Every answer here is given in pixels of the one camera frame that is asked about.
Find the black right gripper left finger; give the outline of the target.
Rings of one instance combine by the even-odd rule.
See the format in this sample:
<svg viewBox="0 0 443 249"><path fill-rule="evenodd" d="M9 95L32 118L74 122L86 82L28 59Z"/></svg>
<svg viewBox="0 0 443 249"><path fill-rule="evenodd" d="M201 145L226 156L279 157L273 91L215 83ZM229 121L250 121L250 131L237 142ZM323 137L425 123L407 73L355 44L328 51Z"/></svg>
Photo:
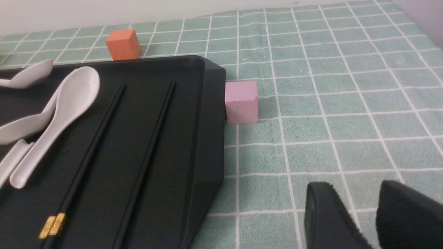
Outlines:
<svg viewBox="0 0 443 249"><path fill-rule="evenodd" d="M304 230L308 249L371 249L334 187L307 185Z"/></svg>

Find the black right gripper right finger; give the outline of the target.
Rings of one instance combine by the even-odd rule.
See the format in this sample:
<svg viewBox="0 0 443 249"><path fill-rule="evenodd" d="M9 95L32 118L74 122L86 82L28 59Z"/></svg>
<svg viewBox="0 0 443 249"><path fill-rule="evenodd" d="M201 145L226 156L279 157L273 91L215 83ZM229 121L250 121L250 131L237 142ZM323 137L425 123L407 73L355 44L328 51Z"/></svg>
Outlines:
<svg viewBox="0 0 443 249"><path fill-rule="evenodd" d="M383 249L441 249L442 204L403 183L384 180L376 231Z"/></svg>

